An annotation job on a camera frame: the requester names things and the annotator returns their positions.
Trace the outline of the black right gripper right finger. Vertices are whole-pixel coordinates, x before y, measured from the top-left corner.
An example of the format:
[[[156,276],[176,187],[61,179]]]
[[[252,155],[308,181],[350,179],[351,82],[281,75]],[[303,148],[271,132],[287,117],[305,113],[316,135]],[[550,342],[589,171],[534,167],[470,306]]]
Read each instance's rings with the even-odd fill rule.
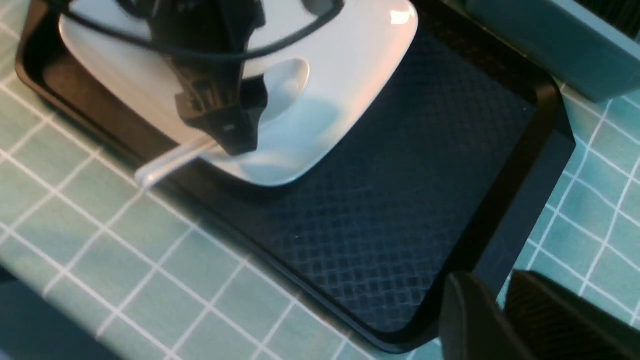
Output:
[[[535,271],[510,277],[503,312],[537,360],[637,360],[639,330]]]

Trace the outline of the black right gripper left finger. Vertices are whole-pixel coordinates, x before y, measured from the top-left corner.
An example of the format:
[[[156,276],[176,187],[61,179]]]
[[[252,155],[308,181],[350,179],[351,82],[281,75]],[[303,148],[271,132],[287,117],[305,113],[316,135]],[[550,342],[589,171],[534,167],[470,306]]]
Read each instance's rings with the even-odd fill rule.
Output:
[[[445,360],[534,360],[489,288],[467,272],[445,281],[439,339]]]

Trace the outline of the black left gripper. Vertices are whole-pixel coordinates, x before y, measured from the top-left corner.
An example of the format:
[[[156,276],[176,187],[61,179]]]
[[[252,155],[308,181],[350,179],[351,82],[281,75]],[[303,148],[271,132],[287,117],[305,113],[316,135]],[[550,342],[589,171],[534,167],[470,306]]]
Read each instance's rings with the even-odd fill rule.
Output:
[[[147,23],[153,44],[203,53],[244,53],[254,30],[266,24],[260,0],[119,0]],[[258,148],[259,119],[269,100],[263,75],[243,79],[245,62],[163,59],[182,91],[178,116],[214,139],[231,157]]]

